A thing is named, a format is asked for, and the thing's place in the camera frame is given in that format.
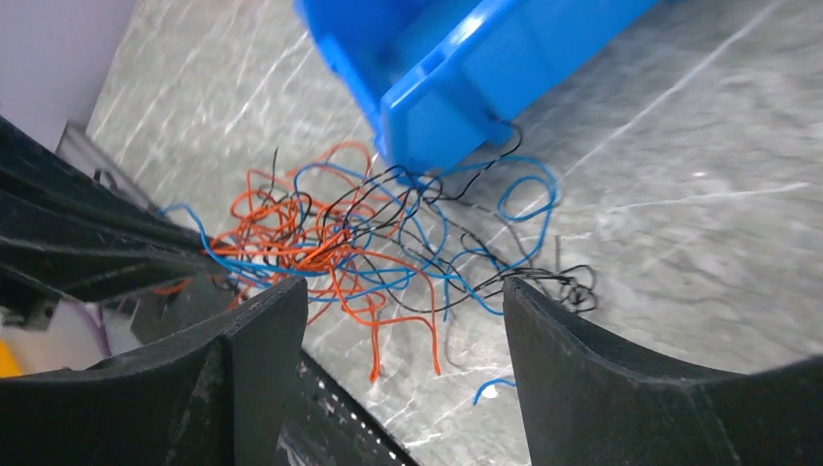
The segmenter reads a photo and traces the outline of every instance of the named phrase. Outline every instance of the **white wall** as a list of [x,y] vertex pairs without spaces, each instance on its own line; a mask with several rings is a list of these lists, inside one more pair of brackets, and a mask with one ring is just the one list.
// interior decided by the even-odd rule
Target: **white wall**
[[0,115],[55,150],[88,124],[136,0],[0,0]]

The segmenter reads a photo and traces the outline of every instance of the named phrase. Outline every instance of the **wire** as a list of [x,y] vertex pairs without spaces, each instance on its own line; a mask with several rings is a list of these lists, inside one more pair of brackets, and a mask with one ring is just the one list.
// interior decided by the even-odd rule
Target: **wire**
[[472,400],[472,405],[477,406],[477,402],[480,400],[480,396],[482,396],[483,391],[486,390],[489,386],[496,385],[496,384],[503,384],[508,385],[511,387],[517,387],[517,384],[512,381],[507,381],[506,379],[492,379],[491,381],[483,383],[480,388],[477,389],[477,393],[475,393],[475,399]]
[[[214,278],[215,286],[232,289],[241,302],[253,288],[266,288],[287,276],[307,279],[325,278],[310,286],[309,299],[320,304],[308,324],[316,322],[333,307],[339,307],[355,322],[370,329],[372,371],[379,376],[379,328],[401,322],[416,321],[431,334],[432,363],[441,372],[438,360],[438,336],[435,315],[467,301],[475,301],[488,313],[502,312],[488,300],[500,293],[500,283],[508,277],[531,281],[548,293],[546,281],[559,283],[558,300],[573,312],[587,312],[597,307],[593,289],[594,271],[577,266],[551,272],[536,267],[535,259],[544,245],[547,228],[556,200],[558,182],[545,165],[531,157],[513,154],[522,144],[522,130],[513,125],[516,139],[512,149],[491,160],[462,165],[437,176],[410,172],[400,166],[373,173],[367,148],[353,142],[335,145],[302,167],[277,176],[278,150],[274,151],[272,173],[251,169],[246,174],[246,190],[231,202],[229,212],[236,225],[209,238],[202,220],[186,204],[178,203],[162,210],[186,211],[200,233],[204,253],[222,265],[228,278]],[[343,151],[359,153],[365,161],[362,171],[333,162]],[[471,186],[494,166],[516,164],[528,168],[529,174],[510,183],[494,209],[465,200]],[[323,198],[303,187],[306,177],[320,174],[342,183],[341,194]],[[444,193],[445,179],[471,174],[456,195]],[[507,204],[519,188],[533,184],[545,192],[545,203],[527,213],[512,215]],[[514,240],[520,256],[505,259],[484,242],[471,228],[446,214],[444,207],[453,205],[465,211],[481,213],[503,225]],[[421,215],[435,221],[442,230],[439,241],[431,242],[421,223]],[[512,227],[515,223],[539,222],[537,242],[527,248]],[[448,251],[449,236],[459,239],[460,250]],[[395,245],[398,255],[379,252],[383,245]],[[481,259],[492,268],[492,275],[480,282],[470,281],[460,273],[466,260]],[[576,276],[585,271],[590,278]],[[403,292],[413,283],[423,283],[428,303],[421,309],[403,302]],[[187,283],[156,289],[172,294]],[[443,303],[436,302],[436,288],[442,290]],[[380,318],[380,310],[396,303],[412,315]]]

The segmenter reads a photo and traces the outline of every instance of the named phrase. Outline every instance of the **black wire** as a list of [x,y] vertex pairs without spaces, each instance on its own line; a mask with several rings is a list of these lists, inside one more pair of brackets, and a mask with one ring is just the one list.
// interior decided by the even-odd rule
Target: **black wire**
[[[585,313],[596,309],[598,306],[598,299],[594,293],[594,288],[597,283],[597,277],[594,269],[592,269],[588,265],[577,265],[575,267],[571,267],[562,271],[551,272],[547,269],[536,267],[534,259],[529,256],[528,252],[522,244],[520,237],[517,235],[516,231],[508,221],[506,221],[502,216],[500,216],[498,213],[494,212],[491,209],[467,202],[462,199],[469,191],[471,186],[479,179],[480,176],[482,176],[483,173],[488,171],[491,167],[493,167],[497,162],[499,162],[503,158],[517,151],[522,146],[522,128],[513,123],[508,124],[511,126],[512,129],[514,129],[516,134],[516,142],[514,143],[513,147],[509,150],[504,151],[497,157],[489,160],[484,167],[478,170],[477,173],[475,173],[469,179],[469,181],[463,186],[463,188],[457,193],[457,195],[450,196],[444,194],[444,182],[442,178],[437,176],[427,176],[425,174],[413,173],[399,165],[389,167],[385,169],[383,172],[371,176],[370,178],[363,180],[360,184],[349,189],[347,192],[338,197],[334,202],[332,202],[329,205],[329,207],[325,210],[325,213],[322,215],[321,219],[321,224],[323,227],[321,229],[322,231],[325,230],[325,227],[330,220],[334,220],[335,222],[340,223],[342,225],[342,228],[349,230],[349,235],[346,241],[340,241],[338,244],[330,246],[324,251],[324,253],[333,252],[334,250],[341,248],[344,245],[354,245],[359,239],[364,238],[366,236],[371,235],[377,238],[381,238],[400,247],[403,253],[405,253],[407,256],[412,257],[415,260],[422,261],[425,264],[423,267],[433,267],[434,269],[438,270],[442,275],[454,275],[457,278],[459,278],[459,280],[447,279],[445,281],[447,286],[449,286],[451,289],[462,295],[456,297],[456,299],[454,300],[451,300],[448,306],[443,306],[435,310],[415,309],[403,303],[402,300],[395,295],[394,290],[387,285],[386,279],[379,272],[380,269],[377,267],[373,259],[365,255],[359,255],[359,257],[364,260],[368,267],[370,267],[373,272],[376,272],[374,274],[374,276],[377,277],[376,281],[386,286],[385,291],[387,292],[387,294],[401,308],[416,314],[431,314],[432,312],[440,313],[447,309],[453,308],[469,299],[473,299],[473,294],[464,285],[464,283],[466,283],[467,281],[463,276],[459,274],[459,272],[456,270],[456,267],[454,267],[450,263],[445,262],[444,259],[440,258],[439,255],[432,250],[431,246],[425,239],[417,237],[408,229],[408,222],[420,211],[421,207],[426,207],[427,210],[430,211],[431,215],[436,216],[438,218],[444,218],[447,224],[461,231],[459,240],[464,252],[472,256],[479,256],[488,259],[496,268],[499,269],[496,273],[491,275],[486,280],[478,284],[472,285],[472,292],[477,294],[478,297],[480,297],[481,299],[487,299],[499,295],[502,292],[501,287],[497,287],[497,289],[493,290],[489,290],[489,288],[502,284],[503,280],[505,280],[506,278],[518,277],[523,280],[527,280],[529,282],[534,283],[544,294],[549,296],[551,296],[552,293],[549,293],[548,289],[545,287],[544,284],[546,282],[558,283],[559,289],[556,293],[555,299],[560,304],[564,305],[565,307],[567,307],[567,309],[574,313]],[[278,150],[275,150],[274,157],[272,160],[273,174],[275,173],[275,169],[277,168],[277,158]],[[426,182],[423,182],[422,180],[426,178],[428,178],[428,180]],[[352,216],[357,211],[357,208],[367,199],[369,199],[369,197],[376,190],[384,188],[386,183],[392,181],[408,184],[409,187],[407,187],[407,189],[399,195],[394,196],[394,199],[387,200],[384,205],[374,210],[372,215],[368,217],[357,216],[357,220],[352,221]],[[263,190],[265,188],[268,188],[268,191],[264,193]],[[284,195],[281,197],[280,200],[277,200],[273,197],[273,192],[275,189],[279,189],[282,192],[284,192]],[[344,214],[340,215],[333,212],[338,210],[336,208],[354,193],[357,193],[357,198],[353,202],[351,202],[351,204],[346,208]],[[282,235],[280,235],[280,237],[278,238],[278,241],[287,240],[289,237],[301,233],[304,230],[304,226],[308,218],[318,217],[319,215],[319,213],[316,210],[313,210],[314,201],[307,192],[289,192],[288,190],[283,189],[281,186],[277,186],[274,180],[272,180],[268,186],[261,186],[258,191],[258,199],[262,200],[263,206],[266,206],[268,203],[282,202],[283,200],[288,199],[290,196],[298,198],[307,198],[309,200],[309,206],[306,208],[304,212],[301,213],[302,218],[300,220],[300,223],[295,228],[282,233]],[[402,202],[396,202],[396,200],[398,199],[402,199]],[[441,216],[437,214],[434,211],[433,206],[435,203],[440,201],[454,202],[463,207],[476,209],[495,218],[498,222],[503,224],[504,227],[509,231],[512,238],[514,239],[514,242],[517,244],[519,252],[524,257],[529,257],[527,261],[528,267],[511,268],[510,264],[500,254],[495,253],[488,244],[483,242],[483,240],[470,229],[462,226],[458,222],[454,221],[453,219],[445,215]],[[391,215],[388,216],[387,219],[378,221],[378,217],[392,206],[395,206],[397,209],[393,210]],[[380,230],[384,230],[386,228],[391,227],[397,227],[396,238],[392,238],[388,235],[379,233]],[[408,244],[409,239],[417,242],[422,247],[422,249],[418,251],[410,248],[410,245]],[[320,233],[318,233],[316,235],[316,238],[307,238],[306,240],[320,242],[322,241],[322,238],[320,238]],[[263,260],[266,264],[272,265],[269,262],[267,254],[263,255]],[[588,273],[590,277],[590,280],[588,281],[589,284],[581,283],[580,280],[574,275],[575,273],[579,273],[581,271],[585,271],[586,273]]]

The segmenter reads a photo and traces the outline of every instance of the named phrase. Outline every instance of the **blue wire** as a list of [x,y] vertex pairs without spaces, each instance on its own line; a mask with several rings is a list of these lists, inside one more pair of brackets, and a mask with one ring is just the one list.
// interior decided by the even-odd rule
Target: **blue wire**
[[[534,165],[535,167],[537,167],[542,172],[544,177],[530,175],[530,176],[522,177],[522,178],[514,181],[514,183],[510,184],[507,187],[507,189],[504,191],[504,193],[501,195],[500,199],[498,200],[498,203],[497,203],[498,215],[500,217],[510,221],[510,222],[523,222],[523,221],[530,220],[530,219],[532,219],[536,216],[539,216],[539,215],[544,215],[544,217],[543,217],[543,222],[541,224],[540,235],[538,236],[537,243],[522,258],[518,259],[516,262],[512,263],[509,266],[503,266],[502,264],[497,263],[494,260],[493,257],[491,257],[491,256],[486,257],[488,259],[489,263],[491,264],[491,266],[497,272],[506,272],[507,270],[513,269],[515,267],[519,267],[523,263],[525,263],[525,262],[529,261],[530,259],[532,259],[535,255],[537,255],[537,253],[540,251],[541,247],[543,246],[543,241],[544,241],[544,238],[545,238],[545,235],[546,235],[546,230],[548,228],[549,220],[550,220],[550,217],[551,217],[551,211],[552,211],[552,208],[553,208],[554,203],[555,203],[556,198],[557,198],[557,189],[556,189],[557,181],[551,175],[551,172],[549,172],[539,160],[531,158],[531,157],[523,157],[523,156],[519,156],[519,155],[510,155],[505,159],[498,160],[497,164],[506,164],[506,163],[513,163],[513,162],[526,163],[526,164]],[[456,173],[482,169],[482,168],[485,168],[487,165],[488,165],[488,162],[481,162],[481,163],[476,163],[476,164],[459,166],[459,167],[456,167],[456,168],[453,168],[451,170],[447,170],[447,171],[443,172],[440,175],[440,177],[445,178],[445,177],[448,177],[449,175],[453,175],[453,174],[456,174]],[[312,164],[306,165],[306,166],[302,167],[300,170],[298,170],[295,173],[295,176],[293,178],[294,190],[296,192],[300,192],[300,189],[298,187],[299,178],[306,171],[311,170],[312,168],[317,168],[317,167],[330,167],[330,168],[338,170],[338,171],[340,171],[340,172],[342,172],[346,175],[349,175],[351,177],[360,179],[364,183],[367,182],[366,186],[370,186],[370,187],[376,186],[376,189],[379,189],[383,194],[388,196],[392,203],[399,206],[401,209],[403,209],[405,211],[405,214],[407,214],[407,216],[403,219],[403,225],[401,225],[402,227],[399,229],[398,241],[402,242],[403,233],[404,233],[404,230],[405,230],[405,225],[408,222],[411,222],[412,227],[420,235],[421,241],[426,241],[426,238],[425,238],[426,235],[425,235],[423,226],[420,224],[419,220],[417,220],[417,218],[415,216],[412,216],[412,213],[414,213],[415,211],[419,210],[422,207],[421,206],[420,196],[417,196],[415,198],[415,200],[413,202],[411,202],[411,204],[409,204],[408,201],[407,201],[407,203],[404,205],[404,201],[402,201],[400,198],[395,196],[391,191],[389,191],[379,180],[369,181],[369,179],[366,178],[363,174],[353,172],[351,170],[348,170],[347,168],[341,167],[341,166],[333,164],[333,163],[328,163],[328,162],[326,162],[326,163],[320,163],[320,162],[312,163]],[[434,182],[435,182],[435,179],[432,179],[432,181],[430,181],[428,184],[422,184],[421,188],[424,188],[424,189],[429,188],[429,187],[431,187],[431,184],[434,183]],[[545,205],[543,205],[541,207],[538,207],[537,209],[535,209],[534,211],[532,211],[530,213],[524,213],[522,215],[517,215],[517,216],[509,215],[505,210],[505,206],[508,203],[509,198],[511,197],[512,193],[519,186],[521,186],[522,184],[527,183],[527,182],[538,183],[538,184],[541,184],[543,187],[545,187],[546,191],[548,192],[548,202]],[[502,316],[503,313],[492,309],[490,306],[488,306],[485,303],[485,301],[480,296],[478,296],[473,291],[472,286],[457,273],[457,268],[455,267],[455,262],[458,259],[460,259],[461,257],[463,257],[465,255],[468,255],[468,254],[483,256],[483,255],[486,255],[485,251],[483,249],[463,250],[463,251],[455,254],[451,258],[451,260],[449,260],[449,261],[445,261],[442,258],[440,258],[440,254],[443,252],[443,250],[445,248],[445,242],[446,242],[446,239],[448,237],[448,222],[446,220],[445,214],[436,205],[436,203],[430,203],[430,204],[428,204],[428,207],[431,208],[431,211],[439,219],[441,227],[443,228],[443,237],[441,238],[439,244],[437,244],[436,246],[431,245],[433,247],[432,250],[431,250],[431,252],[432,252],[432,257],[431,258],[423,258],[423,257],[419,257],[415,254],[409,254],[411,259],[414,262],[419,264],[418,268],[422,272],[424,272],[427,276],[429,276],[429,278],[431,278],[431,279],[440,279],[440,280],[444,281],[444,305],[446,307],[448,307],[448,305],[451,302],[450,295],[449,295],[449,292],[448,292],[449,282],[450,281],[458,281],[468,290],[468,292],[472,295],[472,297],[488,313],[490,313],[492,315],[495,315],[495,316]],[[300,209],[301,209],[301,211],[300,211],[301,214],[300,215],[301,215],[301,223],[302,223],[302,221],[306,218],[306,216],[309,213],[303,211],[302,203],[301,203]],[[167,208],[163,209],[161,211],[161,214],[166,214],[166,213],[176,211],[176,210],[186,211],[189,214],[189,216],[191,216],[191,218],[195,221],[195,223],[197,224],[198,230],[200,232],[200,238],[201,238],[201,241],[203,243],[203,248],[207,252],[207,254],[212,259],[214,259],[215,262],[217,262],[218,264],[223,266],[229,272],[231,272],[233,274],[236,274],[237,276],[242,277],[242,278],[250,281],[251,283],[253,283],[254,285],[256,285],[258,287],[261,287],[261,288],[269,287],[270,284],[268,282],[266,282],[266,279],[268,277],[270,277],[272,274],[289,274],[289,275],[296,275],[296,276],[301,276],[301,277],[306,277],[306,278],[322,277],[322,276],[327,275],[327,274],[322,273],[322,272],[304,272],[304,271],[286,269],[286,268],[282,268],[282,267],[275,266],[275,265],[258,264],[258,263],[243,261],[243,260],[228,259],[228,258],[220,257],[220,256],[218,256],[214,253],[214,251],[213,251],[213,249],[212,249],[212,247],[209,243],[208,237],[206,235],[206,231],[205,231],[205,228],[203,226],[203,222],[200,220],[200,218],[198,216],[196,216],[194,214],[191,207],[189,207],[188,205],[183,204],[183,203],[177,203],[177,204],[173,204],[173,205],[168,206]],[[364,218],[364,217],[362,217],[360,215],[357,215],[357,214],[354,214],[354,213],[352,213],[351,216],[361,220],[361,223],[359,225],[357,225],[358,228],[363,227],[363,228],[366,228],[367,230],[371,230],[372,223],[370,222],[369,219]],[[375,235],[374,235],[373,232],[369,231],[368,233],[363,235],[363,238],[365,238],[364,243],[362,245],[358,245],[358,247],[365,249],[372,243],[372,241],[375,238]],[[305,244],[297,245],[297,246],[311,247],[311,246],[316,246],[316,245],[314,245],[312,242],[306,242]],[[356,256],[356,254],[352,254],[350,257],[347,257],[344,260],[342,260],[337,265],[337,269],[341,270],[341,271],[344,271],[344,272],[347,272],[347,273],[350,273],[350,274],[353,274],[353,275],[356,275],[360,279],[364,280],[365,282],[371,283],[373,286],[371,288],[366,289],[364,291],[361,291],[359,293],[355,293],[355,294],[352,294],[350,296],[347,296],[346,299],[355,299],[355,298],[365,296],[367,294],[371,294],[371,293],[374,293],[376,291],[380,291],[380,290],[384,290],[384,289],[391,289],[391,290],[396,290],[396,291],[406,289],[410,285],[410,283],[412,282],[412,278],[416,274],[416,272],[414,272],[414,271],[412,271],[412,270],[410,270],[406,267],[402,267],[402,266],[387,267],[387,268],[381,268],[381,269],[377,269],[377,270],[355,270],[355,269],[353,269],[349,266],[350,262],[355,258],[355,256]],[[443,268],[445,270],[445,273],[442,273],[442,272],[439,272],[439,271],[437,273],[435,273],[434,271],[432,271],[431,269],[434,268],[435,264],[438,264],[441,268]],[[385,274],[403,274],[403,275],[398,279],[394,279],[392,281],[387,281],[386,279],[382,279],[382,277]],[[313,298],[311,298],[311,301],[313,301],[313,302],[322,302],[322,303],[336,303],[336,302],[339,302],[340,299],[336,298],[336,297],[335,298],[316,298],[316,297],[313,297]],[[448,317],[448,309],[446,309],[444,311],[444,320],[446,320],[447,317]]]
[[475,393],[475,399],[472,401],[473,406],[477,406],[477,402],[480,400],[480,396],[482,396],[483,391],[491,385],[495,385],[498,383],[502,383],[503,385],[508,385],[511,387],[517,387],[517,384],[512,381],[507,381],[506,379],[492,379],[491,381],[483,383],[480,388],[477,389],[477,393]]

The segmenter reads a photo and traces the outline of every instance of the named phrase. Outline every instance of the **orange wire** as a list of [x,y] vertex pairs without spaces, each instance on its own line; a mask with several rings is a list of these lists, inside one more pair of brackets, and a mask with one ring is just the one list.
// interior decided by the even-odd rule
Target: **orange wire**
[[[319,157],[313,159],[310,164],[318,162],[328,162],[331,158],[342,150],[355,150],[365,158],[365,167],[362,177],[352,177],[347,173],[335,169],[331,166],[316,166],[312,170],[320,173],[334,175],[351,187],[351,192],[343,199],[338,199],[334,203],[323,202],[320,199],[311,198],[311,208],[314,219],[304,218],[304,223],[300,224],[301,218],[306,214],[308,196],[291,195],[279,199],[280,196],[270,194],[271,189],[255,187],[253,178],[258,177],[275,185],[292,190],[294,177],[299,168],[289,170],[285,173],[286,178],[280,179],[276,174],[266,173],[258,169],[250,169],[246,173],[246,191],[237,196],[229,207],[232,218],[237,220],[237,225],[228,231],[215,236],[212,241],[213,253],[223,257],[235,258],[239,260],[260,259],[267,261],[277,261],[279,267],[301,272],[314,272],[328,275],[331,284],[326,287],[315,287],[309,290],[310,296],[329,297],[337,299],[341,310],[355,322],[370,328],[370,339],[372,346],[372,370],[369,380],[374,382],[380,374],[380,354],[379,354],[379,328],[384,325],[392,325],[401,322],[421,321],[425,323],[432,336],[432,358],[436,374],[440,374],[441,368],[438,360],[437,326],[434,310],[435,291],[429,277],[421,270],[413,267],[397,257],[363,250],[352,245],[352,230],[344,224],[343,218],[349,216],[374,217],[378,214],[379,208],[370,202],[386,203],[393,202],[393,198],[375,194],[376,190],[364,195],[364,192],[379,183],[374,181],[371,187],[363,183],[363,180],[370,177],[372,161],[368,149],[356,142],[345,141],[339,143]],[[408,193],[400,195],[399,199],[405,203],[408,200]],[[405,209],[401,209],[394,220],[396,223],[389,230],[387,236],[394,235],[401,228],[402,220],[406,214]],[[371,290],[371,285],[363,284],[357,274],[355,259],[358,256],[368,256],[373,259],[393,262],[416,273],[428,283],[432,314],[427,319],[422,316],[398,316],[389,319],[378,319],[379,310],[388,303],[388,298],[384,293]],[[346,267],[349,270],[340,268],[344,260],[347,260]],[[285,277],[285,274],[273,273],[265,279],[265,282],[274,284]],[[236,306],[248,291],[255,286],[255,283],[240,277],[240,282],[245,286],[238,294],[230,307]],[[170,288],[155,290],[155,292],[179,291],[187,283],[179,283]],[[351,299],[352,295],[360,297]],[[309,318],[307,325],[316,322],[321,316],[332,309],[333,304],[324,304],[320,310]]]

